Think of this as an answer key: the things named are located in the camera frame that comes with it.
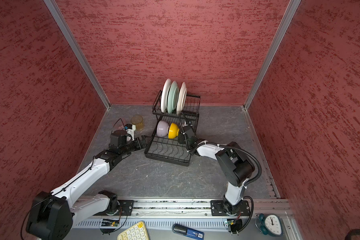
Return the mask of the mint green plate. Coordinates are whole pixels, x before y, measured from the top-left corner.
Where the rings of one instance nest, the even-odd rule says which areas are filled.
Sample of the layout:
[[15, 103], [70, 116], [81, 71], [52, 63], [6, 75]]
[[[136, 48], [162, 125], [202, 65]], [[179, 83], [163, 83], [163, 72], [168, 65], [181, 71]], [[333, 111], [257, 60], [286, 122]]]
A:
[[167, 99], [167, 112], [169, 114], [172, 114], [177, 108], [179, 91], [180, 90], [178, 83], [176, 81], [173, 81]]

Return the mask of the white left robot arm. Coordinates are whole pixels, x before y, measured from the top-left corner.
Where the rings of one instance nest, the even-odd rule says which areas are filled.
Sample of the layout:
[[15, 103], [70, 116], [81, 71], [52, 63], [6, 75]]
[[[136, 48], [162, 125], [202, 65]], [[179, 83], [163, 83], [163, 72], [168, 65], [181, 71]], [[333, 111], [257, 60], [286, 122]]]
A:
[[51, 192], [40, 192], [33, 200], [22, 232], [42, 240], [62, 240], [72, 227], [83, 220], [104, 212], [122, 215], [117, 194], [103, 190], [84, 202], [78, 202], [83, 193], [102, 176], [107, 175], [132, 152], [148, 147], [151, 137], [141, 136], [124, 146], [110, 144], [93, 157], [92, 162], [73, 178]]

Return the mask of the cream plate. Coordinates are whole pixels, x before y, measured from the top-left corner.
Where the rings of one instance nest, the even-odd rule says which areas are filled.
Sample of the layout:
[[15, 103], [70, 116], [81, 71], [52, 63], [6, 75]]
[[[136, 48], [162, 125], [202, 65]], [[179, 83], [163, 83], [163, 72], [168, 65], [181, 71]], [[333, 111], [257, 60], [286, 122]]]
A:
[[186, 101], [186, 97], [187, 97], [187, 91], [188, 91], [188, 89], [187, 89], [186, 83], [183, 82], [182, 87], [180, 89], [177, 108], [176, 108], [177, 115], [179, 115], [181, 113], [181, 111], [184, 109], [185, 101]]

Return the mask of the yellow bowl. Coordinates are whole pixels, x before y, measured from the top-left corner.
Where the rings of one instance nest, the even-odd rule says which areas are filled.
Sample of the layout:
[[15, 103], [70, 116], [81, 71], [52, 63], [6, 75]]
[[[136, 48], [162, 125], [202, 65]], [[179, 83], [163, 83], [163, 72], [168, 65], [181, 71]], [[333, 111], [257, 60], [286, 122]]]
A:
[[180, 129], [177, 124], [171, 123], [168, 133], [169, 139], [175, 139], [179, 136]]

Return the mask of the blue black marker tool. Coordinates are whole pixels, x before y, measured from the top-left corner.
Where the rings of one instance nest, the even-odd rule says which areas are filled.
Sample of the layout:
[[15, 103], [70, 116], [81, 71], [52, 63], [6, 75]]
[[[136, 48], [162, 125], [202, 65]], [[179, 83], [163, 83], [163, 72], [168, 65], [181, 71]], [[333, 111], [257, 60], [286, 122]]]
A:
[[205, 236], [204, 232], [194, 230], [179, 224], [174, 224], [172, 226], [172, 231], [175, 234], [185, 236], [194, 240], [203, 240]]

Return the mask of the aluminium corner post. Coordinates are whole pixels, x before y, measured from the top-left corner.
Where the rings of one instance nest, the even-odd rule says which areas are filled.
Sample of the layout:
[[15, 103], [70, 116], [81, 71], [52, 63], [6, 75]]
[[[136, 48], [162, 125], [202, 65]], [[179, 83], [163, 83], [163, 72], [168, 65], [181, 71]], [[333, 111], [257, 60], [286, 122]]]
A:
[[258, 89], [259, 89], [259, 87], [260, 87], [266, 73], [267, 73], [267, 70], [268, 70], [269, 66], [272, 63], [272, 60], [273, 60], [273, 58], [274, 58], [274, 56], [275, 56], [281, 42], [282, 42], [282, 40], [283, 40], [283, 38], [284, 38], [290, 24], [291, 24], [291, 21], [292, 21], [294, 15], [295, 15], [300, 3], [301, 3], [301, 0], [290, 0], [289, 1], [289, 4], [288, 4], [288, 6], [286, 8], [286, 11], [285, 11], [285, 13], [284, 13], [284, 15], [282, 17], [282, 20], [281, 20], [280, 24], [278, 26], [278, 29], [277, 29], [277, 31], [276, 31], [276, 33], [274, 35], [274, 38], [273, 38], [273, 40], [271, 42], [269, 50], [267, 51], [267, 54], [266, 54], [265, 59], [264, 59], [264, 61], [262, 63], [262, 66], [261, 66], [261, 68], [260, 68], [260, 70], [258, 72], [258, 75], [257, 75], [257, 77], [256, 77], [256, 79], [254, 81], [254, 84], [253, 84], [253, 86], [251, 88], [251, 91], [250, 91], [250, 93], [249, 93], [249, 95], [248, 95], [248, 97], [247, 97], [247, 99], [245, 101], [245, 104], [244, 104], [245, 111], [249, 110], [250, 105], [251, 105], [252, 101], [255, 98], [255, 95], [256, 95], [256, 93], [257, 93], [257, 91], [258, 91]]
[[98, 81], [94, 71], [92, 70], [87, 58], [85, 57], [83, 51], [81, 50], [77, 40], [75, 39], [72, 31], [70, 30], [66, 20], [63, 17], [56, 1], [44, 0], [45, 5], [47, 6], [49, 12], [57, 23], [59, 29], [61, 30], [63, 36], [67, 40], [69, 46], [71, 47], [73, 53], [75, 54], [77, 60], [79, 61], [81, 67], [85, 71], [87, 77], [89, 78], [91, 84], [93, 85], [95, 91], [103, 102], [107, 111], [111, 108], [112, 104], [110, 103], [105, 91], [101, 87], [100, 82]]

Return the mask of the yellow keypad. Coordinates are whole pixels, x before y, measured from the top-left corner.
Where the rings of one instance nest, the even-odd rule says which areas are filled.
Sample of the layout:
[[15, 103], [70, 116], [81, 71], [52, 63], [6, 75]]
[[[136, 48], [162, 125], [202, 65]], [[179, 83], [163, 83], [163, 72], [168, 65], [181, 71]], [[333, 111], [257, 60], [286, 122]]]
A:
[[120, 233], [117, 240], [149, 240], [148, 231], [144, 222], [138, 222]]

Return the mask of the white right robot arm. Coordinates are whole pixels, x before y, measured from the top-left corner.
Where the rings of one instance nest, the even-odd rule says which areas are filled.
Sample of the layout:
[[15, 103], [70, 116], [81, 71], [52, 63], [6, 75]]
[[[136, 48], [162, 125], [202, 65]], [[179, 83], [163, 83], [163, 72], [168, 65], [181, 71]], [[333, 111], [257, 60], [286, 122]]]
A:
[[224, 211], [231, 216], [239, 212], [247, 186], [262, 174], [260, 162], [236, 142], [222, 145], [199, 139], [188, 125], [181, 126], [175, 131], [175, 135], [181, 144], [185, 144], [190, 155], [207, 157], [219, 163], [228, 180], [227, 191], [223, 197]]

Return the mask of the aluminium left corner post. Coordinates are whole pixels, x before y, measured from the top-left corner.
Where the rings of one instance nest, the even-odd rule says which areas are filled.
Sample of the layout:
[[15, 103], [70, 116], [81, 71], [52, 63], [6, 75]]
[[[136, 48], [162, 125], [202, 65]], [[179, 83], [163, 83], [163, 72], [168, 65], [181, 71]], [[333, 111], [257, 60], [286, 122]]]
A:
[[91, 84], [93, 85], [95, 91], [103, 102], [107, 111], [111, 108], [112, 104], [110, 103], [105, 91], [101, 87], [100, 82], [98, 81], [94, 71], [92, 70], [87, 58], [85, 57], [83, 51], [81, 50], [77, 40], [75, 39], [72, 31], [70, 30], [66, 20], [63, 17], [56, 1], [44, 0], [45, 5], [47, 6], [49, 12], [57, 23], [59, 29], [61, 30], [63, 36], [67, 40], [69, 46], [71, 47], [73, 53], [75, 54], [77, 60], [79, 61], [81, 67], [85, 71], [87, 77], [89, 78]]

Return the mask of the amber glass cup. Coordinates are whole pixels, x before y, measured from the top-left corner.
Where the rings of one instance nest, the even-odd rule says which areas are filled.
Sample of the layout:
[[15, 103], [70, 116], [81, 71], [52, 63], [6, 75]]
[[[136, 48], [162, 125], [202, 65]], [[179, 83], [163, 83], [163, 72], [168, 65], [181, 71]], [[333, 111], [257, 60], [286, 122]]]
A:
[[144, 118], [141, 115], [135, 115], [131, 118], [131, 124], [136, 126], [137, 131], [144, 129]]

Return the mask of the lilac ceramic bowl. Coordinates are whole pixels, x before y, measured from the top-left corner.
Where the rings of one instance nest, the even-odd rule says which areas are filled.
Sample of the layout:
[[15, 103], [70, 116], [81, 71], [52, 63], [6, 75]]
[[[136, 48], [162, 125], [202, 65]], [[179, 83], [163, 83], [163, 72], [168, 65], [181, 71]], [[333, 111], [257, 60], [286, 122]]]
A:
[[159, 121], [157, 125], [157, 136], [163, 138], [168, 135], [170, 125], [165, 121]]

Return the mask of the black metal dish rack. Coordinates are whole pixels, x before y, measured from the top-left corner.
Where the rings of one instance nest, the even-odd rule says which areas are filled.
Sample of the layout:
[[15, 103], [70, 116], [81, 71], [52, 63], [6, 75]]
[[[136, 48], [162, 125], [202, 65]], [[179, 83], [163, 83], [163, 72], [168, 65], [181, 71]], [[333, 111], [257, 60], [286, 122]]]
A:
[[184, 130], [197, 131], [201, 97], [188, 94], [185, 105], [180, 113], [161, 112], [161, 96], [159, 91], [153, 104], [153, 114], [157, 124], [152, 133], [145, 156], [149, 159], [167, 162], [180, 166], [189, 166], [191, 156], [187, 149], [188, 140]]

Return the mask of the teal analog clock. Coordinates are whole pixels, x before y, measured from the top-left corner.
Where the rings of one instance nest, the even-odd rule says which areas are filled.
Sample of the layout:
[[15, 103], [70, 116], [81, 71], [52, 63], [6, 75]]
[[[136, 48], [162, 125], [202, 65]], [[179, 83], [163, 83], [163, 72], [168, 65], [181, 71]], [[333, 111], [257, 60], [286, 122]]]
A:
[[263, 235], [281, 237], [284, 234], [281, 220], [276, 214], [257, 215], [255, 219], [255, 226]]

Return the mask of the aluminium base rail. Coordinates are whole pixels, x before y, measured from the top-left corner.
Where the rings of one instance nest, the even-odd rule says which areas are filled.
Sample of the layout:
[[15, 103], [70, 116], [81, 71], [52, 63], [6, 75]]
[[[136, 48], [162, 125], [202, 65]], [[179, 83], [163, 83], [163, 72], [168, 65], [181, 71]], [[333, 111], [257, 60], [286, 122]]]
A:
[[[129, 218], [225, 218], [246, 217], [251, 203], [243, 203], [241, 213], [228, 214], [223, 203], [215, 199], [160, 199], [160, 198], [122, 198], [118, 201]], [[281, 218], [294, 217], [286, 199], [253, 199], [253, 214], [276, 214]]]

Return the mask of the white plate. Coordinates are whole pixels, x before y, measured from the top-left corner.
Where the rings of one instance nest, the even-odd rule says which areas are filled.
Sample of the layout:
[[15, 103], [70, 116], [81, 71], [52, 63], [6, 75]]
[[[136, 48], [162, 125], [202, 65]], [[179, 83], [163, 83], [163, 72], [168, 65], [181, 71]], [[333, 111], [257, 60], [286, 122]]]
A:
[[171, 85], [172, 85], [171, 79], [167, 79], [164, 84], [164, 87], [162, 90], [162, 95], [161, 95], [161, 112], [162, 113], [165, 113], [167, 110], [167, 99], [168, 99], [168, 94], [169, 94]]

